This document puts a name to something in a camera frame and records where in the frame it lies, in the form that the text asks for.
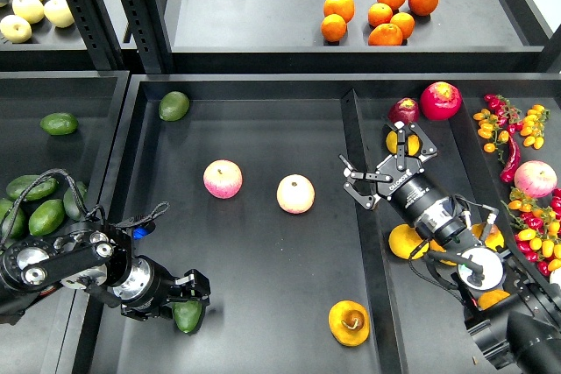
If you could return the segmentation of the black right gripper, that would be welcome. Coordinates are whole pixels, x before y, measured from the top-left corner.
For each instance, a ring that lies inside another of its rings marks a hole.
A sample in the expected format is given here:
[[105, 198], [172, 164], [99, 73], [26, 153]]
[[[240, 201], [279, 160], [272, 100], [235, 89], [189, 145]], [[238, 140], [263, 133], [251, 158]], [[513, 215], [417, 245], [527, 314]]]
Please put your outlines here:
[[344, 155], [343, 189], [364, 209], [376, 209], [385, 199], [408, 225], [433, 220], [442, 225], [451, 218], [450, 196], [424, 172], [424, 164], [436, 157], [437, 147], [418, 123], [386, 124], [394, 134], [394, 152], [375, 172], [361, 172]]

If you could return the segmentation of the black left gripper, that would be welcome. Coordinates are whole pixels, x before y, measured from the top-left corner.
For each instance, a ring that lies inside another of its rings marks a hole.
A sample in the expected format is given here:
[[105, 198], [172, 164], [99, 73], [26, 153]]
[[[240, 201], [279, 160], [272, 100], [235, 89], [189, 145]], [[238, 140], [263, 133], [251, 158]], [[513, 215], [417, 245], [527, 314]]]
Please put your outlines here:
[[174, 285], [177, 302], [197, 301], [209, 304], [209, 279], [196, 269], [174, 279], [169, 271], [145, 256], [135, 257], [124, 281], [112, 287], [120, 301], [121, 315], [136, 321], [153, 318], [172, 320], [168, 295]]

